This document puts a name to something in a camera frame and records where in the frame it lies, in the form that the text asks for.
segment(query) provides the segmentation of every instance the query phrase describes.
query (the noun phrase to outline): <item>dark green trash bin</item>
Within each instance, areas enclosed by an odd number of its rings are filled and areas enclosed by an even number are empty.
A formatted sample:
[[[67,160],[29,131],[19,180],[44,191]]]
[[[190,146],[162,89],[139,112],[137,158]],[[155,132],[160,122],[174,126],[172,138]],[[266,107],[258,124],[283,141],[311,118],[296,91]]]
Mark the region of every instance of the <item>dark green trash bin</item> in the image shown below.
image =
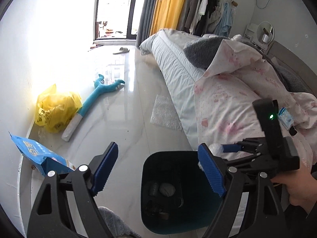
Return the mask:
[[[150,189],[155,182],[172,184],[174,195],[165,197],[158,191],[151,196]],[[221,201],[198,167],[197,151],[157,152],[143,165],[141,217],[154,233],[183,233],[208,226]]]

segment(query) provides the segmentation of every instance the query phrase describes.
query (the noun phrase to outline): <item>white and pink quilt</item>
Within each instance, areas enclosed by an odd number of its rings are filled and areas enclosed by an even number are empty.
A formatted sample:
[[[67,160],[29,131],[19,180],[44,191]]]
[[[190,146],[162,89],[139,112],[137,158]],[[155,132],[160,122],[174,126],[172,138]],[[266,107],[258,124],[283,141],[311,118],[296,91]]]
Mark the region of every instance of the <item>white and pink quilt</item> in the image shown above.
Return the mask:
[[[290,93],[273,67],[253,48],[223,40],[203,76],[195,82],[198,142],[232,144],[244,138],[264,137],[252,102],[277,99],[294,118],[298,134],[292,137],[298,154],[309,168],[317,161],[317,99],[308,93]],[[281,125],[283,136],[290,136]],[[224,153],[228,160],[248,155]]]

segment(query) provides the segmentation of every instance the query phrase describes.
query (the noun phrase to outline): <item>sliding glass door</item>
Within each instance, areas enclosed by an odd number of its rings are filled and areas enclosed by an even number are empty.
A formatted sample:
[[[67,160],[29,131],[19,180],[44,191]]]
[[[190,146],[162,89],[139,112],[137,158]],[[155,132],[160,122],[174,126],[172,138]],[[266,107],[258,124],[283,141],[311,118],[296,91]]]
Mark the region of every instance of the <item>sliding glass door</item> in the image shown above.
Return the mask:
[[[144,0],[98,0],[95,39],[136,39]]]

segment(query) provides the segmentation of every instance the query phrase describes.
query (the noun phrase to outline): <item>mattress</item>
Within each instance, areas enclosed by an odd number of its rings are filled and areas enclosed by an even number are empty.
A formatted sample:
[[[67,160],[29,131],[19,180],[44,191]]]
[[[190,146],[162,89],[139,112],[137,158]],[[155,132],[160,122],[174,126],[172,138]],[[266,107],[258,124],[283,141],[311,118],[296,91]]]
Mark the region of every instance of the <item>mattress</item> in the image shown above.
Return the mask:
[[[199,38],[185,32],[161,29],[140,45],[142,55],[154,55],[193,150],[197,150],[199,145],[194,85],[205,71],[194,67],[185,57],[183,49],[187,42]]]

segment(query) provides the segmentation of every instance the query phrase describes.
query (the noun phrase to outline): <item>yellow plastic bag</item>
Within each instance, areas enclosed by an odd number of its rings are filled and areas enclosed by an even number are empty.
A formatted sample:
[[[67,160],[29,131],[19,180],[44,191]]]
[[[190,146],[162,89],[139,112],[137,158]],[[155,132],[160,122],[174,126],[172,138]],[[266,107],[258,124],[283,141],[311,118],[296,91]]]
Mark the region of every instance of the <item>yellow plastic bag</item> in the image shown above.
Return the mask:
[[[37,97],[35,123],[48,132],[61,131],[81,108],[80,100],[77,92],[58,93],[56,84],[50,86]]]

